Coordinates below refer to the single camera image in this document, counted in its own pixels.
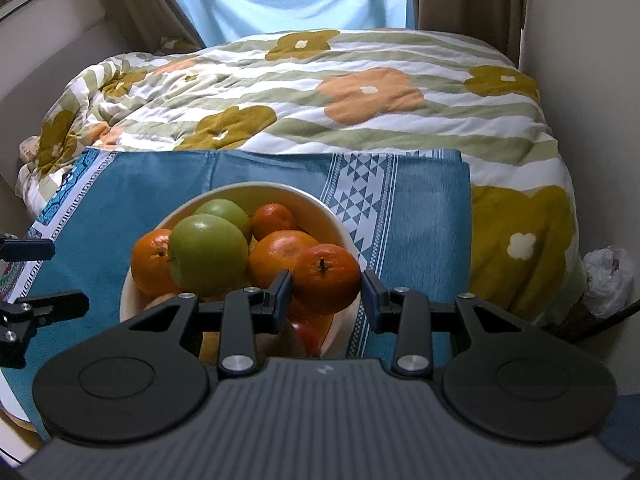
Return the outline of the green apple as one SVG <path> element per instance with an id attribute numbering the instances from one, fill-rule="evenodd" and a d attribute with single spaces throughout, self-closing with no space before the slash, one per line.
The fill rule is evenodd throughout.
<path id="1" fill-rule="evenodd" d="M 213 216 L 223 218 L 236 226 L 246 240 L 249 242 L 252 239 L 252 232 L 250 232 L 250 217 L 248 214 L 236 203 L 225 198 L 214 198 L 209 200 L 205 204 L 198 207 L 195 211 L 196 214 L 212 214 Z"/>
<path id="2" fill-rule="evenodd" d="M 248 245 L 226 219 L 192 214 L 180 220 L 168 238 L 171 278 L 182 292 L 220 296 L 247 284 Z"/>

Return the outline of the large orange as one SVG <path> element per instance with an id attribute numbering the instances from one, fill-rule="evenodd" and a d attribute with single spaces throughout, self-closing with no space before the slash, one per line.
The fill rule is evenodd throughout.
<path id="1" fill-rule="evenodd" d="M 268 287 L 281 271 L 294 269 L 302 252 L 318 244 L 318 240 L 303 231 L 282 230 L 266 235 L 248 256 L 250 284 Z"/>

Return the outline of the blue patterned cloth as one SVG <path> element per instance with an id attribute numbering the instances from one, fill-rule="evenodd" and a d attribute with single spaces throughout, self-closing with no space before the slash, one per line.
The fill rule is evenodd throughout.
<path id="1" fill-rule="evenodd" d="M 454 150 L 266 155 L 243 151 L 111 153 L 88 148 L 29 229 L 55 242 L 54 257 L 9 266 L 1 296 L 15 300 L 78 289 L 88 313 L 40 330 L 26 364 L 3 375 L 27 419 L 38 368 L 116 324 L 134 242 L 192 198 L 243 182 L 298 188 L 324 203 L 360 263 L 387 286 L 448 302 L 469 284 L 469 167 Z"/>

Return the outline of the white plastic bag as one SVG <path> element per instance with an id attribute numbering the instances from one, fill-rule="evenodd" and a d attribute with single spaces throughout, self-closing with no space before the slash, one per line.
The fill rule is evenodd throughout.
<path id="1" fill-rule="evenodd" d="M 634 286 L 634 260 L 624 248 L 608 246 L 588 252 L 584 258 L 587 286 L 584 304 L 604 320 L 622 312 Z"/>

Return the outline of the left brown curtain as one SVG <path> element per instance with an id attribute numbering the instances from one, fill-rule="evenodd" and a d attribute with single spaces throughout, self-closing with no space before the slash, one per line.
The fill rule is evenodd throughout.
<path id="1" fill-rule="evenodd" d="M 131 47 L 155 52 L 167 40 L 180 40 L 194 50 L 205 42 L 177 0 L 100 0 L 106 16 Z"/>

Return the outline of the cream ceramic fruit bowl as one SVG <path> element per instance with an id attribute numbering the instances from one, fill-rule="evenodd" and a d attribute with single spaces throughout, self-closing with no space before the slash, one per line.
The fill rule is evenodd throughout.
<path id="1" fill-rule="evenodd" d="M 358 255 L 356 246 L 352 242 L 343 222 L 330 211 L 330 208 L 321 200 L 310 194 L 292 188 L 285 184 L 269 182 L 245 182 L 230 184 L 209 191 L 175 209 L 158 225 L 161 229 L 170 230 L 179 221 L 198 208 L 212 200 L 228 200 L 233 204 L 231 217 L 233 219 L 242 216 L 249 219 L 259 207 L 265 204 L 280 204 L 292 212 L 296 226 L 313 236 L 321 243 L 332 243 L 345 248 L 352 256 Z M 300 318 L 307 320 L 316 326 L 319 331 L 321 344 L 318 348 L 318 356 L 326 358 L 339 358 L 346 354 L 349 336 L 355 327 L 359 301 L 354 300 L 348 308 L 322 321 L 313 320 L 310 315 L 304 314 Z"/>

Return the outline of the brown kiwi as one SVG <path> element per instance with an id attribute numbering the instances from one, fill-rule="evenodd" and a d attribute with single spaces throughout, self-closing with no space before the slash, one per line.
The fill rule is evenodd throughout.
<path id="1" fill-rule="evenodd" d="M 294 332 L 256 335 L 255 342 L 259 362 L 264 362 L 268 358 L 304 358 L 306 356 L 305 348 Z"/>

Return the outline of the green apple in bowl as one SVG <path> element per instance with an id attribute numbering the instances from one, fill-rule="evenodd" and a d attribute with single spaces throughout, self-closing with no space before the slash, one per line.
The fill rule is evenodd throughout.
<path id="1" fill-rule="evenodd" d="M 220 296 L 247 284 L 248 245 L 226 219 L 192 214 L 180 220 L 168 238 L 171 278 L 182 292 Z"/>

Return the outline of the floral striped duvet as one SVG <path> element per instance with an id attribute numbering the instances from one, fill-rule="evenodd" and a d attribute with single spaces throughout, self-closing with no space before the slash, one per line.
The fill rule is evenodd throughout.
<path id="1" fill-rule="evenodd" d="M 82 64 L 22 147 L 38 214 L 85 148 L 265 154 L 460 152 L 470 167 L 471 289 L 538 323 L 586 287 L 573 183 L 536 81 L 484 42 L 409 29 L 304 30 Z"/>

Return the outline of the grey bed headboard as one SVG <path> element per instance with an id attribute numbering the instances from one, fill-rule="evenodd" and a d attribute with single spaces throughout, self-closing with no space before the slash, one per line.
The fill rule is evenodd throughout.
<path id="1" fill-rule="evenodd" d="M 116 25 L 103 20 L 47 58 L 1 99 L 1 177 L 7 185 L 14 188 L 23 165 L 18 147 L 40 133 L 42 118 L 66 84 L 88 66 L 129 50 Z"/>

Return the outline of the small mandarin orange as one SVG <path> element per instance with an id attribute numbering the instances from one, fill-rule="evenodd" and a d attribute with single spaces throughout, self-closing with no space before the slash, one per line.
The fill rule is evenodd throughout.
<path id="1" fill-rule="evenodd" d="M 360 292 L 360 266 L 345 248 L 319 244 L 300 253 L 292 273 L 293 295 L 304 309 L 334 315 Z"/>

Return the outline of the small orange in bowl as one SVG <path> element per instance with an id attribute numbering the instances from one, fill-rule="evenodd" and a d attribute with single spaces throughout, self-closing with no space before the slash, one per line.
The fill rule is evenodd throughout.
<path id="1" fill-rule="evenodd" d="M 294 230 L 296 221 L 288 208 L 281 204 L 270 203 L 255 211 L 250 220 L 250 228 L 256 240 L 262 240 L 277 231 Z"/>

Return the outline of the red cherry tomato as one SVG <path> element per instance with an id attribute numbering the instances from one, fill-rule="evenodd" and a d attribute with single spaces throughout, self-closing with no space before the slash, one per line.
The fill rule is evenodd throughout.
<path id="1" fill-rule="evenodd" d="M 296 336 L 302 343 L 306 356 L 314 358 L 320 353 L 322 342 L 326 334 L 320 328 L 305 322 L 292 322 Z"/>

